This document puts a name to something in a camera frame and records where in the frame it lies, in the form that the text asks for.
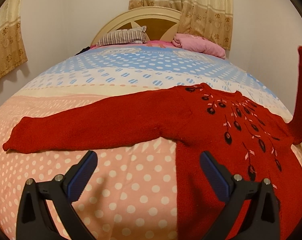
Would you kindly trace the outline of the cream wooden headboard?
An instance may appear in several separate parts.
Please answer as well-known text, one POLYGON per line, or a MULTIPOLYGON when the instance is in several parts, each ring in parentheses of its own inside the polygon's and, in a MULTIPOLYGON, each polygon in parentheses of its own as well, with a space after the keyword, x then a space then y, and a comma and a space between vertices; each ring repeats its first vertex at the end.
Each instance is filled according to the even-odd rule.
POLYGON ((105 34, 118 29, 146 26, 148 41, 171 42, 178 31, 181 12, 166 7, 139 7, 126 11, 103 26, 91 44, 94 45, 105 34))

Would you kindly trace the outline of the polka dot bed sheet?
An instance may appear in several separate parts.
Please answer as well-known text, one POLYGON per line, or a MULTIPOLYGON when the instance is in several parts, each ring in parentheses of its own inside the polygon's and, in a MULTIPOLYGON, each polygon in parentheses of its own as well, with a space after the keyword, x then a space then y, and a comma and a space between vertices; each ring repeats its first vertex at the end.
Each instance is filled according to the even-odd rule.
POLYGON ((295 112, 222 59, 164 44, 107 46, 40 74, 0 107, 0 232, 16 238, 28 179, 95 170, 73 208, 94 239, 201 239, 224 207, 209 151, 271 181, 286 239, 302 218, 302 47, 295 112))

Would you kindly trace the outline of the beige curtain at left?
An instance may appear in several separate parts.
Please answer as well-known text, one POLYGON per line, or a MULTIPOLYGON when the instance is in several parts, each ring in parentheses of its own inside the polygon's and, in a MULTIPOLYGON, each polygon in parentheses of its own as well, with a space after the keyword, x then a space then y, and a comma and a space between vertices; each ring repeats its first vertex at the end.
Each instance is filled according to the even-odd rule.
POLYGON ((21 1, 5 0, 0 7, 0 79, 28 61, 21 32, 21 1))

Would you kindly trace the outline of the pink folded blanket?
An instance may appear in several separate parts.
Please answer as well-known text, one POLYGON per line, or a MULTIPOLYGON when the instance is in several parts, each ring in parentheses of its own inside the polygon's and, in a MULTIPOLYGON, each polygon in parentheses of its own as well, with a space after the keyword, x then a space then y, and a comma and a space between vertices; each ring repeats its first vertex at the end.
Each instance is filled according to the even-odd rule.
POLYGON ((221 59, 226 58, 225 50, 221 46, 200 36, 177 33, 172 40, 172 44, 184 50, 203 53, 221 59))

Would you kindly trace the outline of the beige patterned curtain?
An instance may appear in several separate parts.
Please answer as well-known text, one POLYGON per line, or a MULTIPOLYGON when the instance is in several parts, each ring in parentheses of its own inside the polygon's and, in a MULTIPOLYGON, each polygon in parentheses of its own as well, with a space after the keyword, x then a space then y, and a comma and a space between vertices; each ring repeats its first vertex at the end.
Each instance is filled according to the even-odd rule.
POLYGON ((233 0, 129 0, 129 9, 147 6, 180 11, 178 33, 203 37, 231 49, 233 0))

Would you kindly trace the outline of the striped pillow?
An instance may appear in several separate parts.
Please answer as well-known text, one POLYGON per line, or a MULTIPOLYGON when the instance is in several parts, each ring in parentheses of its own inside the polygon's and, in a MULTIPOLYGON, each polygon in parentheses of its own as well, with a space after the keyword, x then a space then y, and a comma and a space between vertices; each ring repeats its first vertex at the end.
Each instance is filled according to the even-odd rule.
POLYGON ((94 45, 98 47, 117 44, 145 44, 147 42, 146 26, 133 29, 120 29, 103 35, 94 45))

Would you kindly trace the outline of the red knit sweater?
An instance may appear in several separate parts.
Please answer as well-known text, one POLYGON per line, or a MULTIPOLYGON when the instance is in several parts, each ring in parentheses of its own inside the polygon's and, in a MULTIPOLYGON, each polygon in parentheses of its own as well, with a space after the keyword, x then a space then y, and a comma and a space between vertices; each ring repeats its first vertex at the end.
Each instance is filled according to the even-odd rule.
MULTIPOLYGON (((271 180, 280 239, 286 239, 302 218, 302 166, 291 149, 302 142, 302 47, 298 53, 298 94, 290 122, 240 92, 201 83, 109 97, 43 118, 23 117, 3 150, 80 151, 159 137, 175 141, 179 239, 201 239, 223 210, 200 166, 201 153, 208 151, 244 180, 271 180)), ((249 203, 227 238, 237 234, 249 203)))

